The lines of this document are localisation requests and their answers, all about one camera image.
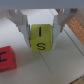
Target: white table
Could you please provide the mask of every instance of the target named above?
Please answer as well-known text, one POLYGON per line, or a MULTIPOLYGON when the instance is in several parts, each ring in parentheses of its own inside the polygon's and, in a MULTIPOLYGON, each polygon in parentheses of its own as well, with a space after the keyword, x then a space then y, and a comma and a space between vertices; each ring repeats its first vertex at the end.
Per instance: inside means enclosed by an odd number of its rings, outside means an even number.
MULTIPOLYGON (((54 9, 22 12, 28 15, 30 25, 52 24, 57 14, 54 9)), ((65 31, 59 35, 55 50, 32 52, 15 24, 1 18, 0 47, 8 45, 16 53, 17 69, 0 73, 0 84, 69 84, 84 73, 84 57, 65 31)))

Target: yellow block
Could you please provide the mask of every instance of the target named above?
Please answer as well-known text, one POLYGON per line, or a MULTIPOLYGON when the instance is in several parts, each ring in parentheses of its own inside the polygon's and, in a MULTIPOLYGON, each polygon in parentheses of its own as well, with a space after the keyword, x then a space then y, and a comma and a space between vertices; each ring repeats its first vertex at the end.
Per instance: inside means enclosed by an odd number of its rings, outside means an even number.
POLYGON ((36 24, 31 26, 30 44, 32 51, 51 50, 51 25, 36 24))

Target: block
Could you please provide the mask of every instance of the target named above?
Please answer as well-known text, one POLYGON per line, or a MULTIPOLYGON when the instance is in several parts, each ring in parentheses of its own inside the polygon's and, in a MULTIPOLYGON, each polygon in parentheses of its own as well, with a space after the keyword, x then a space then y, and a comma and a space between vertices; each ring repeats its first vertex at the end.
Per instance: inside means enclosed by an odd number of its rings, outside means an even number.
POLYGON ((32 51, 51 50, 51 25, 36 24, 31 26, 30 44, 32 51))
POLYGON ((16 69, 15 52, 10 46, 0 48, 0 73, 16 69))

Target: red block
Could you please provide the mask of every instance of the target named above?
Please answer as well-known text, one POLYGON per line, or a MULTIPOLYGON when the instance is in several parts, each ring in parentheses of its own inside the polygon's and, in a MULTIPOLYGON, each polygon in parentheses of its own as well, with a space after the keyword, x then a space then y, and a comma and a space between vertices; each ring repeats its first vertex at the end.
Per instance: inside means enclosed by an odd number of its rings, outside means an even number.
POLYGON ((0 73, 16 69, 15 52, 10 46, 0 48, 0 73))

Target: black letter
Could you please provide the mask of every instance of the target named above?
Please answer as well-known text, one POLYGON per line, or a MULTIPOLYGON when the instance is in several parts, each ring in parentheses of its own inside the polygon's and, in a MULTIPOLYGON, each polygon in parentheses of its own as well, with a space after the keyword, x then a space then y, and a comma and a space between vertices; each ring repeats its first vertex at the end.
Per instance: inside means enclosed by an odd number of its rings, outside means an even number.
POLYGON ((39 27, 39 36, 41 37, 41 27, 39 27))
POLYGON ((43 48, 43 49, 40 49, 40 48, 38 48, 38 49, 39 49, 39 50, 45 50, 45 47, 43 47, 43 46, 40 46, 40 44, 42 44, 42 45, 44 45, 44 46, 45 46, 45 44, 44 44, 44 43, 38 43, 38 44, 37 44, 37 46, 38 46, 38 47, 41 47, 41 48, 43 48))
POLYGON ((6 52, 2 52, 2 53, 0 53, 0 62, 3 62, 3 61, 6 61, 7 59, 3 59, 3 60, 1 60, 1 54, 4 54, 4 53, 6 53, 6 52))

